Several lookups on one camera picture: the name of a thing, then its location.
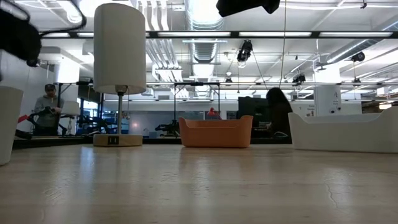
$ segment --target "wooden surface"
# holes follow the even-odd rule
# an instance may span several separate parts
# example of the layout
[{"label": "wooden surface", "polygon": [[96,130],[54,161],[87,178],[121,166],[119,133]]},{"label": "wooden surface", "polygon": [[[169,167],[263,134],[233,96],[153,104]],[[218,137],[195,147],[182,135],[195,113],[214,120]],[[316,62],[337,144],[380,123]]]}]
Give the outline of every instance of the wooden surface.
[{"label": "wooden surface", "polygon": [[[117,137],[118,144],[109,144],[109,137]],[[109,147],[120,147],[120,146],[141,146],[142,136],[133,134],[96,134],[93,140],[94,146],[109,146]]]},{"label": "wooden surface", "polygon": [[0,167],[0,223],[398,223],[398,156],[60,146]]}]

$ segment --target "cap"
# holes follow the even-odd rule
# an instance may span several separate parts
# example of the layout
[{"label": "cap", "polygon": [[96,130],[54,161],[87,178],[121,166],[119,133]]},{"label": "cap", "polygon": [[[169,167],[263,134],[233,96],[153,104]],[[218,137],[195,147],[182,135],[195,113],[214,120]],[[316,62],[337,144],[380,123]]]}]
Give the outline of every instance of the cap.
[{"label": "cap", "polygon": [[47,85],[44,86],[44,90],[45,91],[55,90],[55,85],[54,84],[47,84]]}]

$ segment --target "orange planter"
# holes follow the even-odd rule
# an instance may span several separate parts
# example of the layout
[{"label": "orange planter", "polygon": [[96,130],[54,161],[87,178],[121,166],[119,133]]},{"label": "orange planter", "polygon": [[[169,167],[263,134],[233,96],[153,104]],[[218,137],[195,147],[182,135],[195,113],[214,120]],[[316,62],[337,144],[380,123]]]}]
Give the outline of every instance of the orange planter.
[{"label": "orange planter", "polygon": [[185,147],[248,147],[252,121],[252,116],[210,121],[180,118],[182,144]]}]

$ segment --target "lamp base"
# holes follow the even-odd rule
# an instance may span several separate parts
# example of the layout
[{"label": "lamp base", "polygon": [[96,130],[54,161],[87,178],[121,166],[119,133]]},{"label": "lamp base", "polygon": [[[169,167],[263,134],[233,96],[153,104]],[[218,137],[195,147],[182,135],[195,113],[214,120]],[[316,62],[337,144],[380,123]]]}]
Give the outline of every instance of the lamp base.
[{"label": "lamp base", "polygon": [[133,134],[96,134],[94,135],[93,145],[102,147],[141,146],[142,136]]}]

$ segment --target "person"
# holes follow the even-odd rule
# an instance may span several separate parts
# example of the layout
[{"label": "person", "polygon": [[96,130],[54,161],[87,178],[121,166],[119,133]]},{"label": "person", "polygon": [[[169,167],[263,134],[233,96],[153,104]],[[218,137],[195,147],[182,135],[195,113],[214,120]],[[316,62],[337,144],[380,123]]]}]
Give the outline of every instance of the person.
[{"label": "person", "polygon": [[34,113],[43,111],[46,108],[52,109],[53,113],[39,115],[34,129],[36,136],[56,136],[58,135],[59,114],[61,113],[63,100],[61,99],[58,107],[58,96],[55,94],[55,85],[47,84],[44,86],[45,95],[36,100]]},{"label": "person", "polygon": [[269,131],[274,134],[280,132],[290,136],[288,114],[293,110],[284,92],[280,88],[272,88],[267,93],[267,100],[271,116]]}]

